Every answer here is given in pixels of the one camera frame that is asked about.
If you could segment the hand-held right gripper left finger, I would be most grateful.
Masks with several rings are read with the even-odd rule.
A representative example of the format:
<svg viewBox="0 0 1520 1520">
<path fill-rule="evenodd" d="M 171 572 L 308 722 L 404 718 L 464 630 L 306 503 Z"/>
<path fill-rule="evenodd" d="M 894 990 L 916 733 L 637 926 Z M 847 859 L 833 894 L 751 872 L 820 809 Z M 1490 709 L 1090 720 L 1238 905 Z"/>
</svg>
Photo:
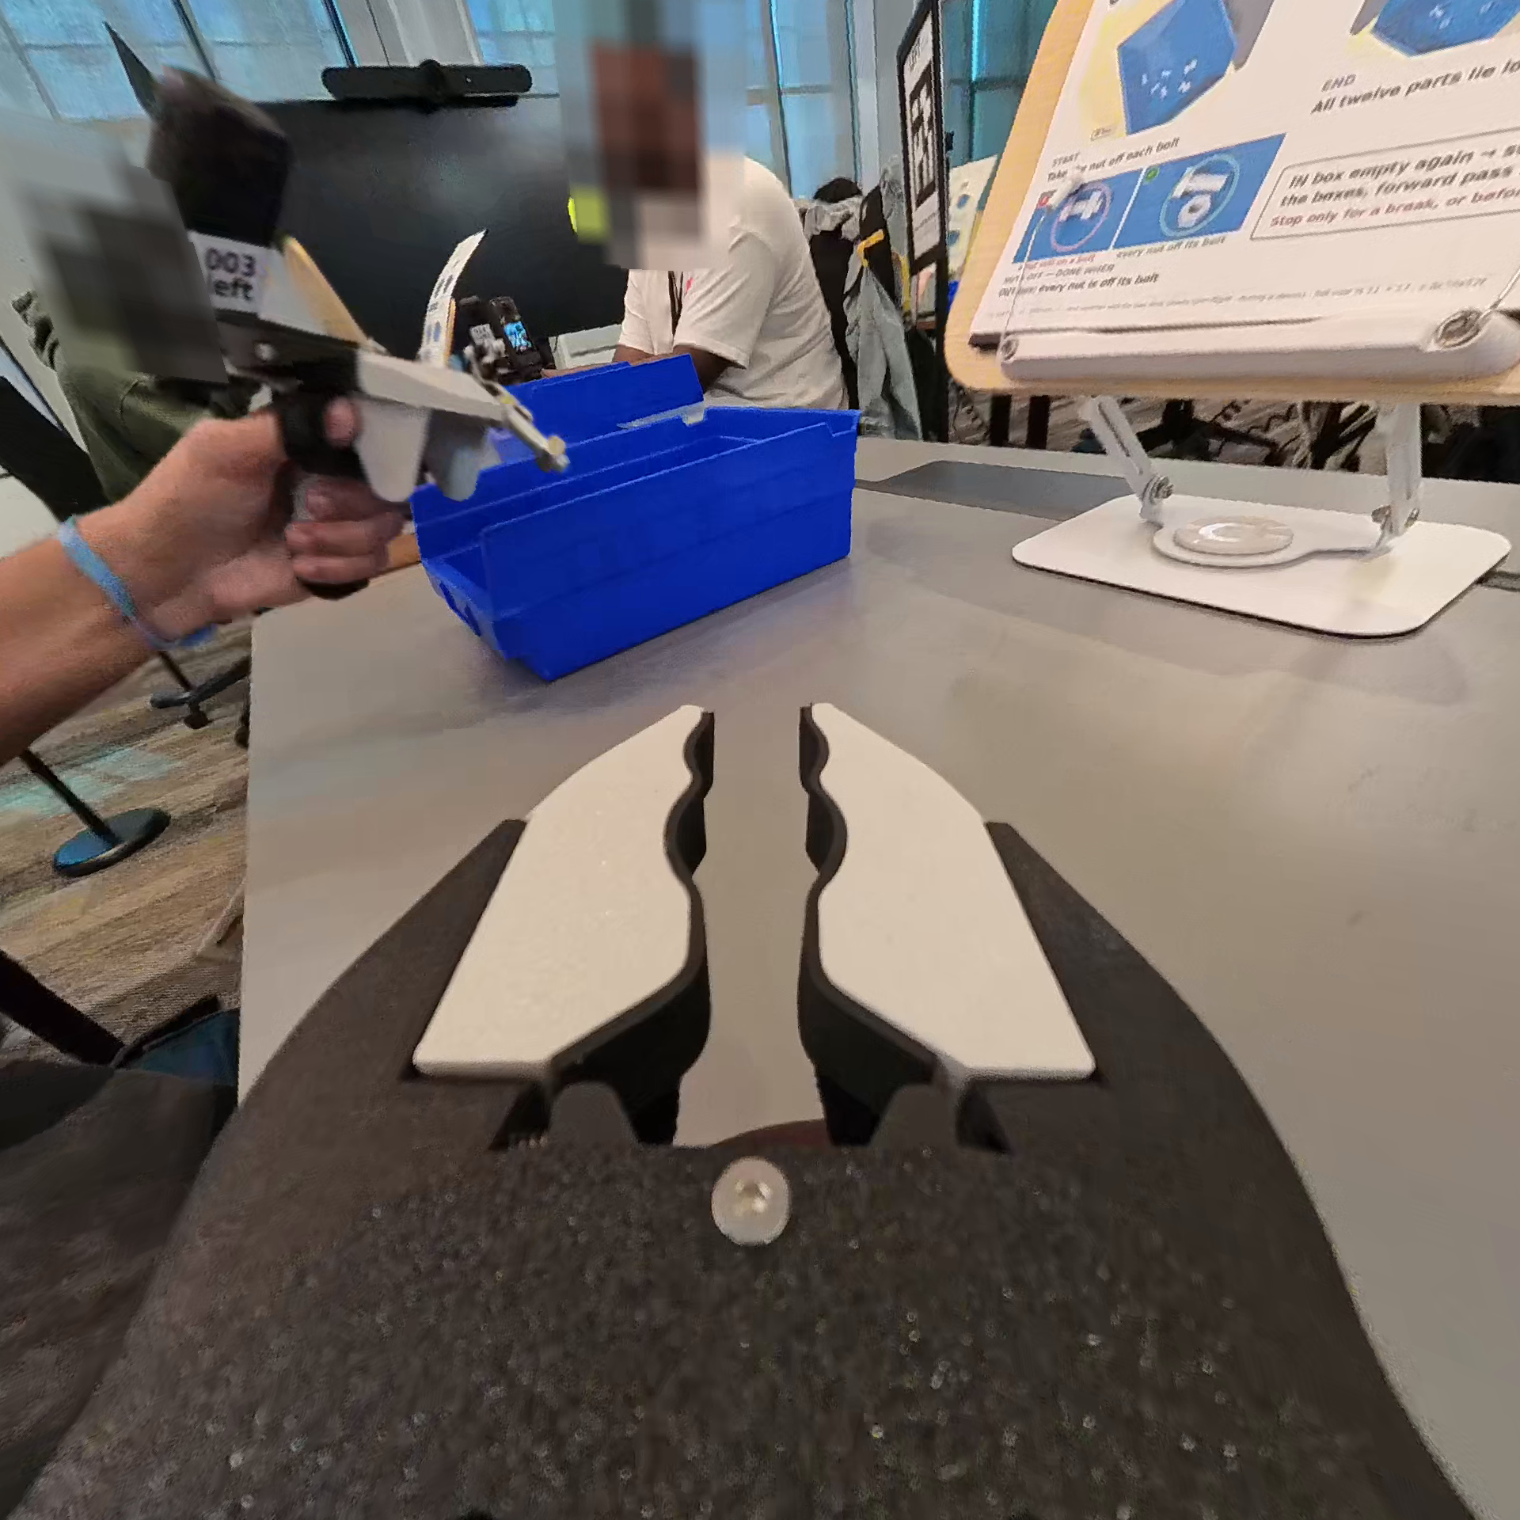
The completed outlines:
<svg viewBox="0 0 1520 1520">
<path fill-rule="evenodd" d="M 424 1077 L 681 1080 L 712 1019 L 695 870 L 715 717 L 679 707 L 527 816 L 418 1039 Z"/>
</svg>

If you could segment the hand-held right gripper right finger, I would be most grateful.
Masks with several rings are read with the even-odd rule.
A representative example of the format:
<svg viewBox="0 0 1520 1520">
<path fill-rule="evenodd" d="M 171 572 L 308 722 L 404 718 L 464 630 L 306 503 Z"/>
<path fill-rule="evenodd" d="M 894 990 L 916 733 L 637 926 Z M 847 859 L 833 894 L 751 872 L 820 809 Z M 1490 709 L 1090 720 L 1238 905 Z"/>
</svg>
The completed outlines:
<svg viewBox="0 0 1520 1520">
<path fill-rule="evenodd" d="M 824 993 L 947 1084 L 1092 1078 L 1095 1055 L 979 809 L 842 707 L 804 718 L 829 834 L 811 903 Z"/>
</svg>

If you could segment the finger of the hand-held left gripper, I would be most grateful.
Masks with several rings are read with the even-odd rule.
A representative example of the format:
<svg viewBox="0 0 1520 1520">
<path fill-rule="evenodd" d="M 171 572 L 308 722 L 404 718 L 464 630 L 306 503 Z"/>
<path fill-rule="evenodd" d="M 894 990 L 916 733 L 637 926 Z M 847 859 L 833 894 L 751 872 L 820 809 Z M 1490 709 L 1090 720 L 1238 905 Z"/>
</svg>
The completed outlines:
<svg viewBox="0 0 1520 1520">
<path fill-rule="evenodd" d="M 355 380 L 359 391 L 377 402 L 424 409 L 487 431 L 505 431 L 502 416 L 509 396 L 525 407 L 514 391 L 485 384 L 475 373 L 431 367 L 395 355 L 357 355 Z"/>
</svg>

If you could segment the blue plastic bin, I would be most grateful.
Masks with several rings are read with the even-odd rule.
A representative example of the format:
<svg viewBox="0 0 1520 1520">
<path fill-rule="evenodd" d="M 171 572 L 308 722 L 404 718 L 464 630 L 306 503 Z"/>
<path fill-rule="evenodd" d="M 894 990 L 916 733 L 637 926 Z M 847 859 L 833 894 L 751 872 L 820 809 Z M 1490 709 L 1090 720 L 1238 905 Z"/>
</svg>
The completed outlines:
<svg viewBox="0 0 1520 1520">
<path fill-rule="evenodd" d="M 576 443 L 570 467 L 485 469 L 411 496 L 427 577 L 496 655 L 561 679 L 836 565 L 858 416 L 719 407 Z"/>
<path fill-rule="evenodd" d="M 552 371 L 509 393 L 532 414 L 541 432 L 558 434 L 567 443 L 643 425 L 668 413 L 690 413 L 708 400 L 688 355 L 666 355 L 641 365 Z"/>
</svg>

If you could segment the person's left forearm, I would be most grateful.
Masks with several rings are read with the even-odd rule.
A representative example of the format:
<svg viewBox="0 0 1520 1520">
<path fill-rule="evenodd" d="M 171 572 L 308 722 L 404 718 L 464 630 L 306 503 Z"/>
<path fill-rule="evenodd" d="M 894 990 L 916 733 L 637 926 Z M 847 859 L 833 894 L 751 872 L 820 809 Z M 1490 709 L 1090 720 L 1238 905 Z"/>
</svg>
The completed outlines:
<svg viewBox="0 0 1520 1520">
<path fill-rule="evenodd" d="M 149 646 L 58 537 L 2 561 L 2 762 L 120 686 Z"/>
</svg>

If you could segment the grey desk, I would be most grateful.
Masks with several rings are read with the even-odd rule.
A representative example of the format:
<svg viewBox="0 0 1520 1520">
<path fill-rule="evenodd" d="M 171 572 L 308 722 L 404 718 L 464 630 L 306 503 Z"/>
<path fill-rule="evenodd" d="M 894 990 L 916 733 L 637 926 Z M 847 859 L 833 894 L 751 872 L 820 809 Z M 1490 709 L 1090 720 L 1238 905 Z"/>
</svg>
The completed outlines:
<svg viewBox="0 0 1520 1520">
<path fill-rule="evenodd" d="M 715 715 L 713 1024 L 679 1136 L 811 1116 L 798 715 L 840 706 L 1014 825 L 1209 1024 L 1318 1198 L 1412 1411 L 1517 1516 L 1517 592 L 1323 639 L 1014 563 L 1041 523 L 869 489 L 853 552 L 560 682 L 426 572 L 254 633 L 241 1091 L 503 820 L 672 709 Z"/>
</svg>

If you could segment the person's left hand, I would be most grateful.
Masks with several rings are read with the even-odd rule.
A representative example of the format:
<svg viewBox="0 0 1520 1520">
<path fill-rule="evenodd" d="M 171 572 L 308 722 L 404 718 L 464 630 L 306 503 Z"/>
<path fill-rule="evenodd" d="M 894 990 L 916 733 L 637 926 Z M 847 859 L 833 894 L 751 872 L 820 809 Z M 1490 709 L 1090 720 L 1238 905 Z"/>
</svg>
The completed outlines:
<svg viewBox="0 0 1520 1520">
<path fill-rule="evenodd" d="M 160 641 L 388 570 L 402 510 L 355 479 L 292 465 L 275 409 L 205 420 L 91 530 Z"/>
</svg>

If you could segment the printed instruction sheet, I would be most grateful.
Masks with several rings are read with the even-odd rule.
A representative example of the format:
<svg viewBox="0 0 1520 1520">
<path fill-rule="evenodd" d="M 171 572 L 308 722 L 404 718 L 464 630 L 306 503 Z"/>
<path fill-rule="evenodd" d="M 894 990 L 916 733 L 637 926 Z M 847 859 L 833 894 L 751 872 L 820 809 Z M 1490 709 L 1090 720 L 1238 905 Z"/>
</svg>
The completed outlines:
<svg viewBox="0 0 1520 1520">
<path fill-rule="evenodd" d="M 417 351 L 418 364 L 431 367 L 449 365 L 458 311 L 456 289 L 469 261 L 480 250 L 485 235 L 485 230 L 480 230 L 460 239 L 442 266 L 431 288 L 424 315 L 422 342 Z"/>
<path fill-rule="evenodd" d="M 972 342 L 1517 315 L 1517 2 L 1092 4 Z"/>
</svg>

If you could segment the wooden document stand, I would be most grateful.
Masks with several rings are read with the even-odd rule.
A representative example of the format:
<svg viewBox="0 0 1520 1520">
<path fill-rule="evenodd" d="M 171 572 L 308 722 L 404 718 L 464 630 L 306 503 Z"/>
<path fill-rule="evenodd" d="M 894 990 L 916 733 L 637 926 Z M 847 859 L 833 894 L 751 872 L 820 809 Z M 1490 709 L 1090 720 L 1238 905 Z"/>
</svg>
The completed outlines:
<svg viewBox="0 0 1520 1520">
<path fill-rule="evenodd" d="M 1510 554 L 1497 532 L 1423 523 L 1419 411 L 1517 402 L 1517 315 L 1415 309 L 1173 329 L 1064 329 L 976 347 L 972 324 L 1034 181 L 1092 4 L 1059 4 L 1001 154 L 949 322 L 958 380 L 1070 394 L 1128 492 L 1025 539 L 1017 565 L 1311 633 L 1414 633 Z M 1387 494 L 1370 516 L 1189 494 L 1122 400 L 1376 402 Z"/>
<path fill-rule="evenodd" d="M 386 353 L 384 346 L 362 331 L 342 297 L 295 237 L 283 237 L 281 257 L 292 291 L 315 331 L 364 351 Z"/>
</svg>

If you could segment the large black screen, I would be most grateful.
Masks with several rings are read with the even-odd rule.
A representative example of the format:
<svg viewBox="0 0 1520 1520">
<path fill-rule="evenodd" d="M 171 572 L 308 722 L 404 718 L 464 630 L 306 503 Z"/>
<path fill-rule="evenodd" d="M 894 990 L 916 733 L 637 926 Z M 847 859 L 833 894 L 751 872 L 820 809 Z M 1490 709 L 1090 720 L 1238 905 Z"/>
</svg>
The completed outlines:
<svg viewBox="0 0 1520 1520">
<path fill-rule="evenodd" d="M 540 338 L 621 320 L 627 273 L 578 239 L 567 210 L 560 99 L 265 109 L 294 152 L 283 228 L 391 353 L 417 355 L 433 284 L 476 232 L 458 293 L 514 299 Z"/>
</svg>

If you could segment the blue wristband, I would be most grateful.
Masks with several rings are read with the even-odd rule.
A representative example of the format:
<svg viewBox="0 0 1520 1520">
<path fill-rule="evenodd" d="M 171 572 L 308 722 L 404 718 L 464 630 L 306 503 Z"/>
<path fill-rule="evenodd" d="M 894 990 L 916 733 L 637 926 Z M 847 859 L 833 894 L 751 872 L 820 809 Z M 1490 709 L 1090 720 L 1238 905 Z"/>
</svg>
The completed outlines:
<svg viewBox="0 0 1520 1520">
<path fill-rule="evenodd" d="M 209 642 L 218 633 L 218 626 L 212 622 L 180 637 L 163 637 L 142 617 L 127 583 L 85 539 L 80 519 L 69 517 L 60 523 L 57 539 L 73 568 L 105 597 L 113 612 L 152 653 L 194 650 Z"/>
</svg>

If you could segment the hanging denim jacket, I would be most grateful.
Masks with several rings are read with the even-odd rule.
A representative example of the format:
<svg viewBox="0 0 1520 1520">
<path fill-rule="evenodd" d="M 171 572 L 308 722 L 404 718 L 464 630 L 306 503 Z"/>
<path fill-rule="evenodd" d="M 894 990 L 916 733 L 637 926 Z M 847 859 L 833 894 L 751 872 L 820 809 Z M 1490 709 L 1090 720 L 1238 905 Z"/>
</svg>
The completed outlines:
<svg viewBox="0 0 1520 1520">
<path fill-rule="evenodd" d="M 862 434 L 920 441 L 920 389 L 882 190 L 865 194 L 853 179 L 835 177 L 798 210 Z"/>
</svg>

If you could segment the black round-base stand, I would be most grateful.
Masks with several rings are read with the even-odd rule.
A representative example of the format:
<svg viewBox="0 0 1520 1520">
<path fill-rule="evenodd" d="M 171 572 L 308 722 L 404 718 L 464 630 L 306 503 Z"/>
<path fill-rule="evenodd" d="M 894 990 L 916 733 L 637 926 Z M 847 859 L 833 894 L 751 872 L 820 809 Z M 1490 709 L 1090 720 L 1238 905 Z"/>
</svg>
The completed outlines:
<svg viewBox="0 0 1520 1520">
<path fill-rule="evenodd" d="M 82 879 L 111 869 L 161 838 L 172 818 L 158 807 L 102 814 L 80 796 L 35 751 L 20 753 L 22 765 L 57 796 L 82 827 L 51 856 L 51 869 L 66 879 Z"/>
</svg>

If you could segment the tall marker sign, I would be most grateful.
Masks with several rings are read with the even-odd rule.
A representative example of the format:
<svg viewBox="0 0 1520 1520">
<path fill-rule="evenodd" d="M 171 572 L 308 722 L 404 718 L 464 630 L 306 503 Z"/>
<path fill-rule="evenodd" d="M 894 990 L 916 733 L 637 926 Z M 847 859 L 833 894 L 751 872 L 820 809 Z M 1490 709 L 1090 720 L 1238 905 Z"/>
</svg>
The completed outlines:
<svg viewBox="0 0 1520 1520">
<path fill-rule="evenodd" d="M 941 4 L 916 4 L 896 54 L 909 270 L 947 255 Z"/>
</svg>

